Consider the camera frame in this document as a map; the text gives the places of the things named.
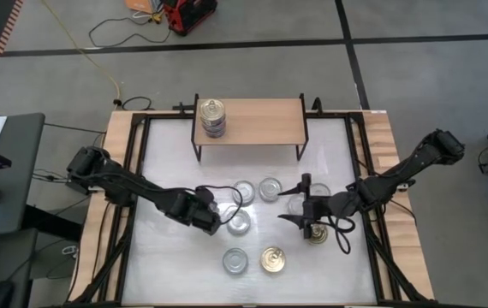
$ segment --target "yellow cable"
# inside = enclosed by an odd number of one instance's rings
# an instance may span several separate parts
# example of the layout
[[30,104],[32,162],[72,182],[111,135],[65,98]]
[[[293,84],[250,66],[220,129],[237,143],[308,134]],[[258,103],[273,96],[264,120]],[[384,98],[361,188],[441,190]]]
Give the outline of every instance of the yellow cable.
[[54,11],[54,9],[52,9],[50,7],[50,5],[46,2],[46,0],[41,0],[41,1],[42,1],[42,4],[44,4],[46,6],[46,8],[50,11],[50,13],[54,16],[54,18],[56,18],[57,23],[63,29],[63,31],[65,32],[65,34],[67,34],[67,36],[69,37],[69,39],[73,43],[74,48],[77,51],[79,51],[86,59],[88,59],[93,65],[95,65],[96,68],[99,68],[99,70],[101,71],[101,73],[103,73],[107,78],[109,78],[109,80],[113,83],[113,85],[116,88],[116,99],[121,99],[121,88],[120,88],[120,86],[118,86],[118,83],[113,78],[113,76],[111,74],[109,74],[109,72],[107,71],[107,69],[105,69],[101,65],[97,64],[95,61],[93,61],[91,59],[91,57],[89,57],[89,55],[87,55],[84,51],[82,51],[82,49],[79,47],[79,45],[77,45],[76,42],[74,41],[73,37],[71,36],[71,34],[69,33],[69,31],[67,30],[67,28],[65,27],[65,25],[63,25],[62,20],[60,20],[59,16],[56,14],[56,12]]

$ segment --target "tin can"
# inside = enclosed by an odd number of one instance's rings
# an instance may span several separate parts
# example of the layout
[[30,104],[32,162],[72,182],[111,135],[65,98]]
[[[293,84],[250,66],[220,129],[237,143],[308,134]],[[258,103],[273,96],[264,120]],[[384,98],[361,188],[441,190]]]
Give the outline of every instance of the tin can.
[[311,196],[331,196],[330,189],[322,183],[314,183],[311,185]]
[[236,206],[231,207],[227,211],[225,217],[225,219],[233,217],[233,219],[227,222],[227,229],[229,230],[229,233],[233,235],[245,234],[248,229],[250,229],[250,225],[252,225],[252,218],[250,218],[250,215],[245,210],[238,210],[238,207]]
[[208,127],[215,127],[225,121],[225,106],[221,101],[208,99],[199,107],[200,121]]
[[229,274],[238,275],[247,268],[247,254],[240,248],[231,248],[223,255],[223,267]]
[[210,138],[220,138],[222,137],[224,134],[225,134],[225,129],[219,131],[219,132],[208,132],[207,130],[205,130],[206,132],[206,136],[210,137]]
[[288,200],[288,214],[303,216],[303,202],[305,196],[303,194],[296,194]]
[[216,126],[207,126],[203,123],[202,127],[208,133],[217,133],[217,132],[221,132],[221,131],[225,130],[225,122],[223,121],[219,125],[216,125]]
[[[238,189],[242,195],[242,206],[248,206],[253,202],[253,199],[255,198],[255,188],[253,188],[253,184],[251,182],[237,181],[233,187]],[[241,196],[238,194],[238,192],[233,192],[233,200],[236,204],[241,202]]]
[[271,273],[277,273],[284,268],[286,256],[282,249],[278,247],[269,247],[261,254],[261,266]]
[[275,178],[266,178],[259,183],[259,196],[265,202],[275,202],[282,192],[282,184]]
[[322,224],[313,224],[311,226],[312,236],[309,239],[309,243],[318,245],[328,240],[328,227]]

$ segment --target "orange box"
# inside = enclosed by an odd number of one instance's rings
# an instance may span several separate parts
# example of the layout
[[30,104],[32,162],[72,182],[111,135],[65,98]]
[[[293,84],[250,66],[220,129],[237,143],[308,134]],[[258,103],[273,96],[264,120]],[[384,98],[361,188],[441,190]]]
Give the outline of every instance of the orange box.
[[152,0],[124,0],[124,2],[129,9],[135,9],[149,14],[153,12]]

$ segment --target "white cable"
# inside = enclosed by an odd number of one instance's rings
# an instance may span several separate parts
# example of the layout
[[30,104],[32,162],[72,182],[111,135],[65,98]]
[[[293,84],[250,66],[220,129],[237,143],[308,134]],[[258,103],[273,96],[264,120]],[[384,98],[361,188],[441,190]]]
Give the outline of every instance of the white cable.
[[138,19],[138,18],[143,18],[143,17],[151,17],[150,15],[138,15],[141,13],[140,11],[136,11],[133,15],[132,18]]

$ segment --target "gold can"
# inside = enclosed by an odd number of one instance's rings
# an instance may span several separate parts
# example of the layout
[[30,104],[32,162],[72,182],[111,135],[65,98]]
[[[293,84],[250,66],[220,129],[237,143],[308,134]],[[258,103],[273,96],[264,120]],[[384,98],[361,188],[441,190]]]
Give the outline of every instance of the gold can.
[[313,224],[311,226],[312,235],[309,243],[318,245],[324,243],[328,239],[328,227],[322,224]]
[[261,266],[266,271],[277,273],[284,268],[285,264],[286,256],[278,247],[269,247],[261,254]]

